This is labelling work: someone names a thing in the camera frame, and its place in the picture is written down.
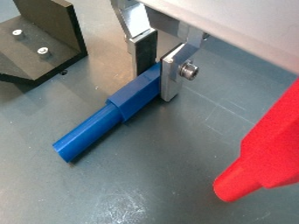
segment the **screw hole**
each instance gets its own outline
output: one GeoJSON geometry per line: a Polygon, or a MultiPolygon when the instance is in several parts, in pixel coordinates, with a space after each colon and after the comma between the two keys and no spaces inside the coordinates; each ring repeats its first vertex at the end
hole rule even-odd
{"type": "Polygon", "coordinates": [[[65,75],[68,73],[68,70],[62,70],[61,72],[60,72],[60,75],[65,75]]]}

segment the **red plastic part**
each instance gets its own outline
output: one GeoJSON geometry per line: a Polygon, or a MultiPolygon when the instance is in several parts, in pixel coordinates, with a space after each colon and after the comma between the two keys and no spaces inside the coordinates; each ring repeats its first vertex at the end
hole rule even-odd
{"type": "Polygon", "coordinates": [[[227,202],[260,187],[299,182],[299,79],[248,132],[240,156],[213,182],[213,191],[227,202]]]}

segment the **black base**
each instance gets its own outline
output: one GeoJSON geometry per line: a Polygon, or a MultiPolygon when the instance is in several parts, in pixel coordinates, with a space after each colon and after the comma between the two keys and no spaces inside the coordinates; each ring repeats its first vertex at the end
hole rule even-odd
{"type": "Polygon", "coordinates": [[[80,25],[65,1],[13,1],[21,16],[0,24],[0,81],[40,85],[88,55],[80,25]],[[41,47],[49,48],[46,59],[37,54],[41,47]]]}

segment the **metal plate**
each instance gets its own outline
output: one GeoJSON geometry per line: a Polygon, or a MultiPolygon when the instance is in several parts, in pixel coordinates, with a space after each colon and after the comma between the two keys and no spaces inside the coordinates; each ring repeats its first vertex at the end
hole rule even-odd
{"type": "Polygon", "coordinates": [[[299,74],[299,2],[139,0],[299,74]]]}

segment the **metal clamp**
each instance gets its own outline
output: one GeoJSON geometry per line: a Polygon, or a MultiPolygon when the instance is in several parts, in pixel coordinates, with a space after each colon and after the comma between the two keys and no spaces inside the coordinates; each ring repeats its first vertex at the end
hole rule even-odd
{"type": "Polygon", "coordinates": [[[133,0],[110,0],[119,23],[125,32],[127,51],[132,54],[135,76],[153,64],[157,31],[151,28],[145,6],[133,0]]]}
{"type": "Polygon", "coordinates": [[[183,24],[181,36],[187,35],[187,42],[175,47],[161,58],[161,98],[168,102],[180,92],[183,78],[193,80],[199,68],[192,64],[192,56],[199,51],[204,32],[183,24]]]}

